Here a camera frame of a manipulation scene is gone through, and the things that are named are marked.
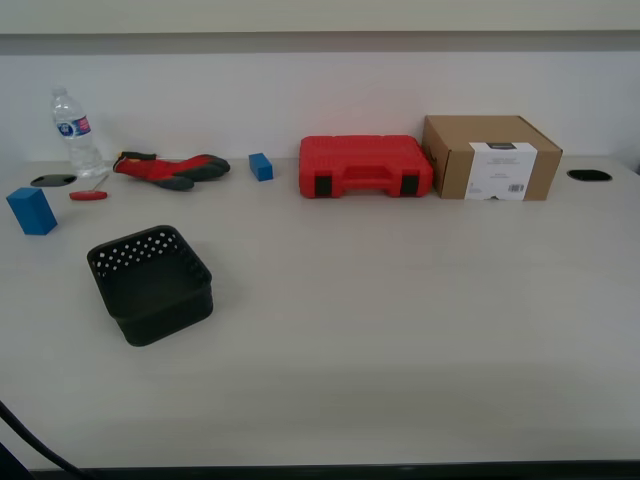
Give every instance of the small screwdriver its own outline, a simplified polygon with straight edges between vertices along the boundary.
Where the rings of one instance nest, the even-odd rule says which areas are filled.
[[[109,178],[109,174],[106,174],[102,180],[100,180],[95,187],[91,190],[83,190],[81,192],[71,192],[69,197],[71,200],[78,201],[89,201],[89,200],[102,200],[103,198],[107,198],[107,192],[102,192],[98,190],[100,186],[106,182],[107,178]]]

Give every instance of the brown cardboard box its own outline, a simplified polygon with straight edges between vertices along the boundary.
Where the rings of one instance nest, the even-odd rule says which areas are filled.
[[[434,169],[442,198],[465,198],[475,150],[470,142],[526,142],[536,150],[524,200],[545,200],[562,150],[518,116],[427,116],[422,146]]]

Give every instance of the cardboard box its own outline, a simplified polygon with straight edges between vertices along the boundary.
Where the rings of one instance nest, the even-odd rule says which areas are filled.
[[[427,116],[422,146],[442,198],[545,200],[562,157],[518,116]]]

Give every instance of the bottle label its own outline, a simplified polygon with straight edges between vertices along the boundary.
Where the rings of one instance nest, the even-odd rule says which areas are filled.
[[[79,118],[73,122],[63,122],[56,125],[63,137],[81,137],[91,131],[87,117]]]

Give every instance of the blue wooden block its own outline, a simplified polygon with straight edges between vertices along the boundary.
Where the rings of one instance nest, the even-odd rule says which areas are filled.
[[[40,188],[19,188],[7,201],[27,235],[46,235],[58,224]]]
[[[273,167],[264,153],[249,155],[249,166],[259,182],[273,180]]]

